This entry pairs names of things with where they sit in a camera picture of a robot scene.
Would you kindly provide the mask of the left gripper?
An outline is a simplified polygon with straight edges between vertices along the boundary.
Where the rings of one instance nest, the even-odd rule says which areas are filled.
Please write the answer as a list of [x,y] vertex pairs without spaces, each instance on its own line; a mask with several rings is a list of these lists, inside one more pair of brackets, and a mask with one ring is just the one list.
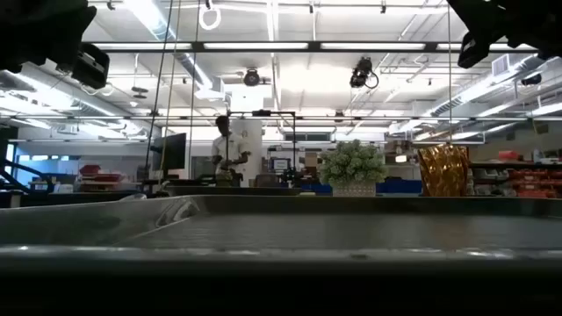
[[105,87],[110,57],[83,33],[97,8],[86,0],[1,0],[1,69],[21,71],[47,60],[72,68],[71,77],[99,90]]

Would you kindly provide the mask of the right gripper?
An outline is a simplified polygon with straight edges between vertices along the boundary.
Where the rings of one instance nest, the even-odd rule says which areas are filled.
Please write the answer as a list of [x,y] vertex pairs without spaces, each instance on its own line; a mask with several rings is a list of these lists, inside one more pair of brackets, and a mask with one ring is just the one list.
[[458,66],[471,68],[488,56],[491,45],[535,48],[538,57],[561,55],[561,0],[448,0],[468,33],[459,49]]

